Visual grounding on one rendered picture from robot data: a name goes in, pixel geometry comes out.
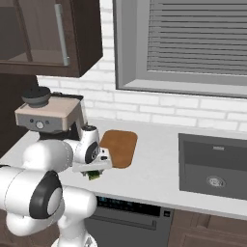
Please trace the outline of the glass cupboard door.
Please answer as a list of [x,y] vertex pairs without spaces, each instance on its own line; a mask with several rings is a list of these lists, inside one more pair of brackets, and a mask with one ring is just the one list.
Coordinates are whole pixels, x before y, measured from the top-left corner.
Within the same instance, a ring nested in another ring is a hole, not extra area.
[[[63,64],[55,4],[63,8],[68,66]],[[0,0],[0,73],[79,75],[71,0]]]

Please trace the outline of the brown wooden cutting board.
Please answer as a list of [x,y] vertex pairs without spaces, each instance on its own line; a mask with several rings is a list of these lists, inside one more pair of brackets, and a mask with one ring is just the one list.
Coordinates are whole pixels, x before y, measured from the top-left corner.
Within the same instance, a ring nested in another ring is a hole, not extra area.
[[125,169],[132,162],[137,139],[137,134],[132,131],[112,129],[103,134],[100,146],[109,150],[114,168]]

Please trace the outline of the grey dishwasher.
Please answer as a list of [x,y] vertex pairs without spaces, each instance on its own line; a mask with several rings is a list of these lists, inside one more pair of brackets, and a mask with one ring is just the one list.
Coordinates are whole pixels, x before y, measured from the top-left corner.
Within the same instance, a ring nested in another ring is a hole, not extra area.
[[156,221],[156,230],[140,229],[88,218],[85,224],[97,247],[168,247],[174,211],[171,208],[97,196],[93,215],[136,223]]

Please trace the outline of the green sponge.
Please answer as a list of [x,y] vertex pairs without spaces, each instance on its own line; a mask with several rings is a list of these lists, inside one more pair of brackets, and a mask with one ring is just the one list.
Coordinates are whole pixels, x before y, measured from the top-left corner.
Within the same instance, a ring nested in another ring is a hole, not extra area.
[[88,172],[89,180],[99,178],[101,174],[102,174],[101,171],[90,171],[90,172]]

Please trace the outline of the grey window frame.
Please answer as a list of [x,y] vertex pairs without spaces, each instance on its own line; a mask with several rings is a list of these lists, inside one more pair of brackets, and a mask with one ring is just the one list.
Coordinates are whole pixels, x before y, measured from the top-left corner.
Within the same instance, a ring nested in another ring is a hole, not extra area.
[[113,15],[119,89],[247,98],[247,75],[147,69],[150,0],[113,0]]

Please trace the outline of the dark brown wall cupboard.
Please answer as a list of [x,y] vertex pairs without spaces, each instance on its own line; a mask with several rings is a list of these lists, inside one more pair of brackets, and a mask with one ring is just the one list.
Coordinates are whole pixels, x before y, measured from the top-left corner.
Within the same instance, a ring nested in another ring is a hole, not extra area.
[[100,7],[99,0],[71,1],[80,77],[103,55]]

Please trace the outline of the beige and grey coffee machine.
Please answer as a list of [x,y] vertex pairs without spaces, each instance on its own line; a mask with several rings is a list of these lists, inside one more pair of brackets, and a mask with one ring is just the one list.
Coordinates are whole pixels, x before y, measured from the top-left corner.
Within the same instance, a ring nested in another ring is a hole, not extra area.
[[82,111],[83,96],[51,93],[47,87],[33,87],[22,96],[24,103],[15,111],[15,122],[38,132],[41,140],[75,140],[87,124]]

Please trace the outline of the brown base cupboard door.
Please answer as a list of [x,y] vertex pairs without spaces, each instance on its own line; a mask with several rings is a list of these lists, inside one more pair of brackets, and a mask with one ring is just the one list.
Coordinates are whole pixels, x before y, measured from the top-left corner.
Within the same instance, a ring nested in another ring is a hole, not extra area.
[[168,247],[247,247],[247,221],[176,209]]

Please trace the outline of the grey window blinds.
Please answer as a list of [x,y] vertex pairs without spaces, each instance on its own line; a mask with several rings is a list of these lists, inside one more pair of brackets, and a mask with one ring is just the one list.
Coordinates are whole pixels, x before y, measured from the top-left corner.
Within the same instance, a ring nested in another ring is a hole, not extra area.
[[247,75],[247,0],[150,0],[147,69]]

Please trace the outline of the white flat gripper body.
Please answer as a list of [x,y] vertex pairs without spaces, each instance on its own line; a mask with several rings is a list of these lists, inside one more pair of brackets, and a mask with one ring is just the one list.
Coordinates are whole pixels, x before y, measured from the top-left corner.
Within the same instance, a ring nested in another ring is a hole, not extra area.
[[92,163],[82,164],[78,162],[72,163],[72,170],[74,172],[91,172],[91,171],[101,171],[105,169],[112,168],[112,161],[106,157],[105,159],[101,159],[98,157]]

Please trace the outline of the dark grey sink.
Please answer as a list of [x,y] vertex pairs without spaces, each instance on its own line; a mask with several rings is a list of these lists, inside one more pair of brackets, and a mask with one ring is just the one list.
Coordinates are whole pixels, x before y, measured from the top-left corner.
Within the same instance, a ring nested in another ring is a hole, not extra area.
[[180,133],[179,190],[247,201],[247,140]]

